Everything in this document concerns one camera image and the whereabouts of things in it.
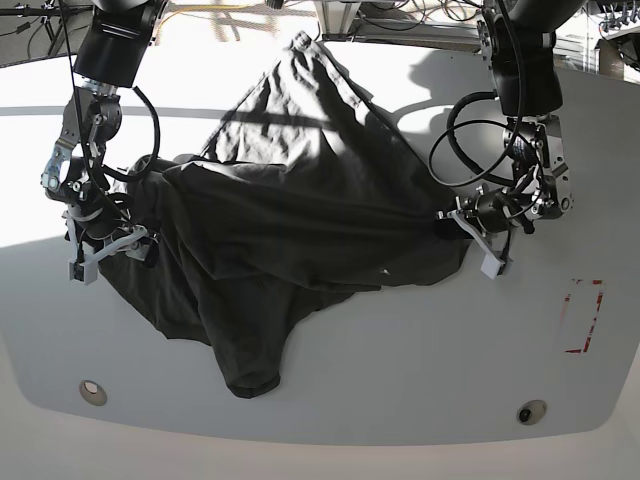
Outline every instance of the dark garment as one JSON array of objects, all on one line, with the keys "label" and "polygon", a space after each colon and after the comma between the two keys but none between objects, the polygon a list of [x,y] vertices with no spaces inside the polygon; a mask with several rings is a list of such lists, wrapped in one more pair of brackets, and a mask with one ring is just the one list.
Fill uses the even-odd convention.
[{"label": "dark garment", "polygon": [[453,193],[305,34],[203,155],[129,186],[134,218],[161,225],[158,265],[118,254],[101,271],[168,338],[212,345],[239,397],[278,385],[310,313],[460,267],[463,242],[434,234]]}]

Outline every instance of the white table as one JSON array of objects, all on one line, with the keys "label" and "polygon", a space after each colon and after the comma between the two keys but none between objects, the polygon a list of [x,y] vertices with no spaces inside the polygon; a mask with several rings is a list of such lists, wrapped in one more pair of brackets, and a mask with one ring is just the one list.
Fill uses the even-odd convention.
[{"label": "white table", "polygon": [[[266,47],[210,48],[207,64],[184,51],[150,50],[140,70],[138,85],[162,115],[165,158],[199,150],[274,57]],[[467,54],[328,48],[375,104],[396,112],[422,154],[442,132],[445,108],[490,86],[481,60]],[[0,334],[30,402],[173,432],[334,445],[540,437],[594,429],[610,416],[640,340],[637,87],[560,72],[576,206],[559,221],[539,222],[535,236],[517,238],[507,277],[483,277],[474,246],[462,271],[435,287],[357,295],[314,315],[290,337],[281,386],[246,401],[228,392],[208,347],[165,340],[102,280],[90,287],[65,280],[63,206],[45,199],[38,179],[59,133],[54,113],[70,95],[67,68],[52,60],[0,70],[0,158],[10,179],[0,190]],[[134,96],[125,92],[122,103],[134,108],[125,108],[107,158],[125,165],[148,153],[152,137]],[[416,103],[423,109],[401,115]],[[490,103],[469,115],[500,119]],[[460,137],[486,164],[501,133],[487,127]],[[463,175],[447,148],[439,158],[443,175]],[[606,282],[590,349],[580,355],[565,353],[558,340],[572,279]],[[105,406],[84,402],[83,379],[105,388]],[[518,408],[538,398],[549,405],[546,417],[519,425]]]}]

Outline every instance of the black cable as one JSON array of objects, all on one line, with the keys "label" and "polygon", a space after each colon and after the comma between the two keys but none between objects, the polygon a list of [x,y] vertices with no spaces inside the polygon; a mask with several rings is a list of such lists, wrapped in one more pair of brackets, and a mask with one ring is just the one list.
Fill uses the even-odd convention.
[{"label": "black cable", "polygon": [[[460,115],[460,112],[462,112],[462,110],[468,105],[471,105],[472,103],[480,102],[483,100],[495,100],[495,98],[496,96],[493,92],[476,92],[476,93],[471,93],[465,97],[462,97],[460,100],[458,100],[458,102],[453,106],[453,108],[449,112],[449,116],[447,117],[447,129],[450,129],[455,125],[456,120],[458,119],[458,115]],[[482,173],[482,167],[480,167],[480,165],[474,162],[464,152],[464,150],[462,150],[462,147],[460,147],[460,144],[458,143],[458,139],[456,138],[454,130],[451,130],[451,132],[447,136],[449,138],[449,145],[451,145],[451,149],[453,150],[453,153],[456,154],[456,156],[460,159],[460,161],[464,163],[469,170],[471,170],[476,175],[480,175]],[[498,177],[490,173],[487,174],[484,177],[484,179],[487,180],[488,182],[496,183],[498,185],[503,185],[505,187],[510,187],[513,185],[513,180],[508,180],[506,178]]]},{"label": "black cable", "polygon": [[470,5],[472,7],[476,7],[479,10],[482,10],[482,5],[480,5],[477,2],[472,2],[471,0],[455,0],[458,3],[466,3],[467,5]]},{"label": "black cable", "polygon": [[31,28],[31,25],[33,25],[37,21],[38,19],[36,18],[32,22],[25,22],[21,25],[18,25],[13,32],[0,33],[0,37],[8,37],[9,35],[20,35],[25,30],[29,30],[29,28]]},{"label": "black cable", "polygon": [[501,123],[498,122],[493,122],[492,120],[472,120],[469,122],[463,122],[460,123],[454,127],[448,128],[441,136],[440,138],[438,138],[438,140],[436,141],[436,143],[434,144],[433,148],[431,149],[431,152],[429,153],[429,160],[427,161],[427,167],[429,168],[429,173],[431,173],[431,176],[433,177],[433,179],[438,182],[441,185],[444,185],[445,187],[451,187],[451,188],[456,188],[456,187],[466,187],[467,185],[471,185],[472,183],[475,183],[479,180],[484,179],[488,174],[490,174],[491,172],[493,172],[496,168],[498,168],[498,166],[507,158],[507,155],[511,152],[511,147],[513,147],[514,142],[516,141],[516,138],[518,136],[520,136],[520,127],[522,126],[522,118],[524,116],[524,109],[525,109],[525,103],[526,103],[526,80],[525,80],[525,76],[524,76],[524,58],[522,57],[522,50],[520,49],[520,42],[518,40],[518,35],[515,32],[513,23],[511,23],[511,19],[509,18],[509,14],[507,12],[507,7],[504,4],[504,0],[496,0],[496,2],[498,3],[498,6],[500,7],[500,11],[502,13],[503,19],[504,19],[504,24],[505,24],[505,28],[507,29],[507,33],[509,34],[509,39],[511,40],[511,45],[513,47],[513,51],[515,53],[515,57],[516,57],[516,66],[518,67],[518,114],[516,117],[516,122],[515,125],[513,127],[513,132],[511,135],[511,138],[509,139],[509,142],[507,143],[507,146],[504,148],[504,151],[502,152],[502,154],[500,155],[500,157],[498,157],[498,159],[493,163],[493,165],[491,165],[489,168],[487,168],[485,171],[479,173],[478,175],[472,177],[469,180],[466,180],[464,182],[445,182],[444,180],[440,179],[435,172],[433,171],[433,154],[436,150],[436,148],[438,147],[438,145],[440,145],[440,143],[442,142],[442,140],[444,139],[444,137],[449,136],[449,133],[451,132],[455,132],[456,130],[458,130],[459,128],[461,128],[462,126],[466,126],[466,125],[477,125],[477,124],[490,124],[490,125],[498,125],[498,126],[502,126],[503,128],[509,128],[508,126],[504,126]]},{"label": "black cable", "polygon": [[400,10],[403,7],[406,7],[409,2],[411,0],[405,0],[404,2],[402,2],[400,5],[396,5],[395,2],[388,8],[383,8],[383,7],[379,7],[377,6],[375,3],[371,2],[371,6],[377,10],[381,10],[383,12],[390,12],[391,10]]},{"label": "black cable", "polygon": [[64,40],[67,45],[67,58],[69,59],[69,69],[70,69],[69,71],[71,72],[71,86],[73,87],[73,103],[75,104],[75,108],[76,108],[76,121],[78,122],[78,134],[80,135],[80,147],[82,148],[82,160],[84,162],[84,168],[87,171],[87,175],[89,175],[89,181],[93,184],[95,189],[99,192],[99,195],[104,199],[106,204],[109,205],[109,208],[111,208],[114,213],[117,213],[119,217],[122,217],[122,219],[129,226],[133,227],[134,225],[131,223],[131,220],[129,219],[129,217],[122,210],[120,210],[115,205],[115,203],[113,203],[107,197],[107,195],[102,191],[102,189],[100,188],[100,185],[98,184],[98,182],[96,181],[93,175],[93,169],[91,168],[91,165],[89,165],[89,152],[87,151],[88,146],[82,135],[82,111],[80,110],[80,95],[78,95],[78,89],[76,88],[76,81],[73,73],[73,61],[71,59],[71,45],[69,43],[69,31],[67,29],[67,19],[65,18],[65,13],[64,13],[64,9],[66,8],[66,6],[64,5],[64,2],[62,0],[58,0],[58,6],[60,7],[60,21],[62,22],[62,27],[64,29]]},{"label": "black cable", "polygon": [[138,98],[142,100],[142,103],[145,104],[145,106],[149,110],[149,113],[151,114],[151,118],[153,120],[153,151],[151,152],[151,155],[149,155],[149,159],[147,160],[147,163],[142,168],[142,170],[136,173],[122,173],[106,165],[103,165],[101,167],[102,172],[105,175],[109,175],[110,177],[125,183],[137,182],[139,180],[142,180],[147,175],[147,173],[149,173],[155,166],[156,161],[158,160],[158,153],[160,152],[160,119],[158,118],[158,112],[156,112],[156,109],[153,107],[145,94],[142,93],[142,90],[140,90],[138,87],[133,87],[133,91],[138,96]]},{"label": "black cable", "polygon": [[[418,5],[416,4],[415,0],[413,0],[413,4],[416,6],[416,8],[418,8]],[[414,28],[422,25],[424,23],[424,20],[427,18],[427,4],[425,3],[425,0],[422,0],[422,18],[420,20],[418,20],[416,23],[414,23],[413,25],[410,25],[408,27],[405,28],[391,28],[391,27],[385,27],[384,25],[380,25],[378,23],[372,22],[371,20],[369,20],[366,17],[361,17],[362,20],[364,20],[365,22],[367,22],[370,25],[373,25],[374,27],[378,27],[381,28],[383,30],[389,30],[391,32],[408,32],[409,30],[413,30]]]},{"label": "black cable", "polygon": [[[454,186],[454,187],[466,187],[467,185],[471,185],[472,183],[477,182],[478,180],[483,179],[488,173],[491,173],[492,171],[494,171],[496,168],[498,168],[498,166],[500,165],[500,163],[502,163],[501,159],[499,162],[495,162],[491,167],[489,167],[488,169],[484,170],[480,175],[477,175],[476,177],[472,178],[471,180],[467,180],[465,182],[459,182],[456,184],[448,184],[446,182],[441,182],[440,179],[436,176],[435,172],[433,171],[433,154],[435,153],[436,149],[438,148],[438,146],[440,145],[440,143],[442,143],[442,140],[445,139],[446,136],[449,135],[449,132],[453,132],[456,131],[462,127],[466,127],[468,125],[494,125],[496,127],[502,127],[505,129],[508,129],[509,126],[504,124],[504,123],[500,123],[500,122],[496,122],[494,120],[468,120],[466,122],[462,122],[459,123],[451,128],[448,128],[447,130],[445,130],[445,132],[440,135],[438,137],[438,139],[436,140],[436,142],[433,144],[433,147],[431,147],[431,151],[429,152],[429,158],[427,160],[427,168],[429,169],[429,173],[431,174],[431,176],[436,180],[436,182],[441,183],[444,186]],[[512,137],[512,139],[514,137],[520,137],[522,140],[524,140],[526,142],[526,139],[520,134],[520,132],[515,133]]]},{"label": "black cable", "polygon": [[36,28],[35,32],[33,32],[31,34],[31,36],[29,37],[29,41],[27,42],[27,58],[29,60],[31,60],[31,42],[33,42],[33,39],[35,38],[35,36],[38,34],[38,32],[40,30],[42,30],[42,28],[44,27],[44,23],[41,23],[38,28]]},{"label": "black cable", "polygon": [[469,20],[474,19],[475,17],[478,16],[479,10],[476,10],[475,12],[473,12],[471,15],[469,15],[468,17],[459,17],[458,14],[454,14],[453,10],[451,10],[451,7],[449,6],[449,4],[454,1],[458,4],[459,7],[461,7],[461,3],[466,3],[463,2],[462,0],[439,0],[440,1],[440,5],[442,6],[442,11],[444,12],[444,14],[450,19],[453,20],[454,22],[468,22]]}]

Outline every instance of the robotic arm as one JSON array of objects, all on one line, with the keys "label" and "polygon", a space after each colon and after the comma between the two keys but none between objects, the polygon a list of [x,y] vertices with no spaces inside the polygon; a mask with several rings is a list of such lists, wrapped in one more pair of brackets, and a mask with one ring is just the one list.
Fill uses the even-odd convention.
[{"label": "robotic arm", "polygon": [[[154,167],[160,148],[158,115],[144,94],[134,92],[149,108],[154,122],[154,148],[136,173],[123,173],[103,164],[106,144],[120,128],[122,112],[118,88],[133,85],[142,57],[166,0],[95,0],[93,23],[74,70],[84,77],[67,104],[62,131],[42,174],[46,195],[67,204],[65,212],[73,257],[69,277],[89,284],[98,277],[98,262],[108,255],[126,255],[153,266],[157,234],[135,224],[127,211],[132,199],[107,193],[107,176],[138,181]],[[82,156],[74,156],[80,145]],[[95,247],[86,253],[83,242]]]},{"label": "robotic arm", "polygon": [[[505,129],[504,156],[513,160],[513,180],[487,176],[494,183],[496,179],[502,180],[497,182],[502,188],[489,191],[482,187],[474,196],[458,197],[451,211],[439,214],[440,221],[453,222],[481,245],[487,254],[483,270],[490,277],[502,273],[508,263],[504,255],[491,248],[493,234],[511,231],[515,225],[522,226],[525,233],[533,233],[533,220],[558,218],[571,208],[569,172],[562,155],[559,122],[550,115],[562,105],[552,49],[555,29],[585,2],[519,0],[506,17],[504,0],[495,1],[497,7],[493,0],[485,1],[484,21],[479,22],[478,29],[496,88],[495,92],[473,97],[471,101],[495,96],[500,99],[509,123]],[[92,2],[96,6],[93,23],[74,65],[84,83],[74,85],[60,137],[41,182],[49,198],[67,204],[65,217],[73,246],[69,276],[85,284],[97,279],[98,262],[108,255],[124,252],[148,266],[153,266],[157,257],[157,233],[129,217],[132,199],[122,193],[109,194],[106,179],[110,176],[123,182],[138,181],[153,169],[157,160],[158,117],[137,88],[134,91],[154,120],[153,153],[135,173],[114,170],[103,161],[106,143],[118,133],[122,118],[117,90],[133,86],[167,0]],[[63,2],[59,3],[64,15]],[[513,35],[517,36],[519,50],[514,47]],[[523,83],[526,87],[521,92]],[[445,136],[463,163],[474,173],[481,173],[455,140],[455,117],[471,103],[468,97],[463,100],[454,108],[457,113],[450,119],[452,128]],[[73,155],[78,145],[81,157]],[[85,241],[95,247],[95,253],[85,253]]]}]

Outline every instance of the circular hole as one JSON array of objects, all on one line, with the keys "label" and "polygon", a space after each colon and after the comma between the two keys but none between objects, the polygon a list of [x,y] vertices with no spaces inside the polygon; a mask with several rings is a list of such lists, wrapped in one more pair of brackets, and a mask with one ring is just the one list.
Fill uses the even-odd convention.
[{"label": "circular hole", "polygon": [[521,425],[530,426],[540,422],[546,413],[547,404],[544,400],[532,400],[520,407],[516,418]]},{"label": "circular hole", "polygon": [[532,416],[533,416],[533,413],[531,413],[531,410],[529,410],[528,408],[525,408],[524,410],[520,410],[520,413],[518,414],[518,419],[520,420],[520,423],[527,423],[529,420],[531,420]]},{"label": "circular hole", "polygon": [[80,382],[80,395],[91,405],[95,405],[96,407],[101,407],[105,403],[107,403],[107,392],[98,385],[96,382],[92,382],[91,380],[83,380]]},{"label": "circular hole", "polygon": [[82,385],[84,386],[84,388],[87,389],[87,391],[93,395],[95,395],[96,393],[98,393],[98,386],[93,383],[93,382],[83,382]]}]

